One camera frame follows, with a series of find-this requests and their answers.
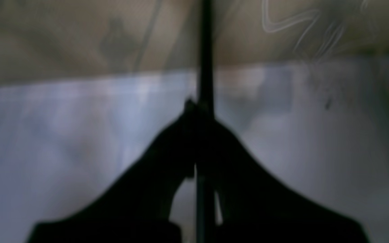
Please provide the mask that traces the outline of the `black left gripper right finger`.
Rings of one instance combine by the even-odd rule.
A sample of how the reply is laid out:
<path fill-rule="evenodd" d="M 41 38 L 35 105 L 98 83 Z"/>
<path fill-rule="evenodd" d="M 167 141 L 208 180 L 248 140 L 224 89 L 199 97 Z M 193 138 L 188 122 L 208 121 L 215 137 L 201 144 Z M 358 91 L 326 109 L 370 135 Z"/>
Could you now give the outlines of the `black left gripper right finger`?
<path fill-rule="evenodd" d="M 367 243 L 363 227 L 285 186 L 238 138 L 196 109 L 200 170 L 218 193 L 218 243 Z"/>

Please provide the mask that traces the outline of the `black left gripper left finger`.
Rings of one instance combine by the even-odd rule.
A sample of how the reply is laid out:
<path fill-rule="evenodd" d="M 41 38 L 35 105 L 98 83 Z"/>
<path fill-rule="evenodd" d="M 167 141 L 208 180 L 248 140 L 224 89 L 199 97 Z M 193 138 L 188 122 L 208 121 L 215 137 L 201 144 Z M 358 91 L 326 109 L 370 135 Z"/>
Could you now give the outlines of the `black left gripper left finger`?
<path fill-rule="evenodd" d="M 29 243 L 180 243 L 182 231 L 169 220 L 181 183 L 194 174 L 196 104 L 182 114 L 99 198 L 73 215 L 38 223 Z"/>

